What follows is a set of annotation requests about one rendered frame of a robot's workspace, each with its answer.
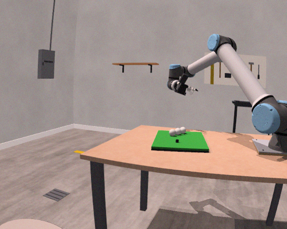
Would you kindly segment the white ball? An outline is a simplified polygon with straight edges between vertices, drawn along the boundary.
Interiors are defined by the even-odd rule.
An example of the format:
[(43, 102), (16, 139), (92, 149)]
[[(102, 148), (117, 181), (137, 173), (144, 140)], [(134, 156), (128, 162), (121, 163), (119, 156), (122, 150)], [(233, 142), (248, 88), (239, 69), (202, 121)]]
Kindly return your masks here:
[(181, 133), (185, 133), (186, 132), (186, 128), (185, 127), (181, 127)]
[(175, 131), (174, 129), (171, 129), (171, 130), (169, 131), (169, 134), (170, 134), (171, 136), (174, 136), (174, 135), (176, 134), (176, 131)]
[(176, 131), (177, 135), (181, 134), (181, 129), (180, 128), (176, 128), (175, 131)]

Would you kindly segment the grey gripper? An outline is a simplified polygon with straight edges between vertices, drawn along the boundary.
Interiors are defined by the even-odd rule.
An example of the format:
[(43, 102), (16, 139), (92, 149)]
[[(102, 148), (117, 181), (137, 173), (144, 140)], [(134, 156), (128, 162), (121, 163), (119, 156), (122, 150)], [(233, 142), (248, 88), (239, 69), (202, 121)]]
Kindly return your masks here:
[[(175, 92), (176, 92), (176, 93), (180, 93), (180, 94), (182, 94), (182, 95), (186, 95), (186, 88), (187, 88), (187, 91), (189, 91), (190, 95), (193, 94), (194, 90), (195, 90), (195, 91), (198, 91), (196, 88), (190, 87), (190, 86), (188, 86), (188, 85), (186, 85), (186, 84), (183, 84), (183, 83), (181, 83), (181, 82), (179, 82), (179, 83), (176, 82), (176, 83), (174, 84), (174, 88), (175, 88)], [(180, 91), (180, 90), (181, 90), (181, 91)]]

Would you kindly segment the green rectangular mat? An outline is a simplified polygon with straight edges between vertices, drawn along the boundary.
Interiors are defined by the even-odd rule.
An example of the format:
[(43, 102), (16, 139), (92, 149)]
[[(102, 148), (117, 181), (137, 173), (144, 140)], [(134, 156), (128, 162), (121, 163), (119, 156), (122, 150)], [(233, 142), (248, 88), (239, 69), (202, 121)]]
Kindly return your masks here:
[(151, 150), (209, 153), (202, 132), (191, 131), (171, 136), (169, 130), (158, 130)]

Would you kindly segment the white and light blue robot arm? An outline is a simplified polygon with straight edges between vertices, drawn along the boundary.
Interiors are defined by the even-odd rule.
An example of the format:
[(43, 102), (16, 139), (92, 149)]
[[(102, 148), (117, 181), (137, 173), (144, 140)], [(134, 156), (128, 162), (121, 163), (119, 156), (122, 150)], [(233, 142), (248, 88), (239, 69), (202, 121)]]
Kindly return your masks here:
[(237, 46), (233, 39), (212, 34), (207, 46), (212, 52), (187, 67), (180, 66), (180, 64), (170, 65), (167, 87), (175, 90), (176, 82), (185, 84), (188, 77), (194, 77), (197, 72), (221, 60), (252, 105), (253, 126), (260, 133), (273, 133), (268, 147), (276, 151), (287, 152), (287, 101), (276, 101), (273, 95), (267, 94), (237, 54)]

